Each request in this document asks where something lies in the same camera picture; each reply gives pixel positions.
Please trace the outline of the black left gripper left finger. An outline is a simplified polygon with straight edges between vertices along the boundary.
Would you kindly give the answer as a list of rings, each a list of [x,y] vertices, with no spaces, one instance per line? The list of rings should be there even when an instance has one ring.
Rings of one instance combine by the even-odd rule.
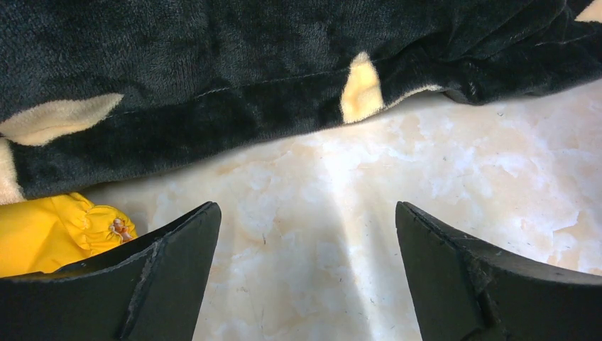
[[[206,202],[50,274],[1,280],[2,340],[191,340],[221,224]]]

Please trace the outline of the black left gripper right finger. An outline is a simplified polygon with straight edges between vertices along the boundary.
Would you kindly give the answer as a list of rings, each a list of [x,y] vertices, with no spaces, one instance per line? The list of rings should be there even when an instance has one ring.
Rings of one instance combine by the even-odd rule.
[[[512,253],[399,202],[395,226],[423,340],[600,340],[601,277]]]

